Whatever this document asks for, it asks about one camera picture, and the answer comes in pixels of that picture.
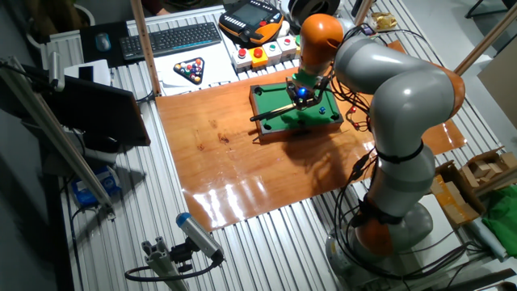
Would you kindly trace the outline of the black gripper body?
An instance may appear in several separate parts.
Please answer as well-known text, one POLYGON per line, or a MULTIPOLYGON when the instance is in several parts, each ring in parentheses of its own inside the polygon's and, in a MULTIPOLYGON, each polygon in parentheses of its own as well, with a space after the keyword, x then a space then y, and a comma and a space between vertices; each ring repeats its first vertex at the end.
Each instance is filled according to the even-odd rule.
POLYGON ((304 100, 303 106, 305 106, 308 101, 313 101, 314 106, 318 105, 323 99, 321 88, 322 77, 316 77, 315 84, 312 86, 300 85, 297 84, 293 78, 287 78, 287 94, 295 106, 295 98, 302 98, 304 100))

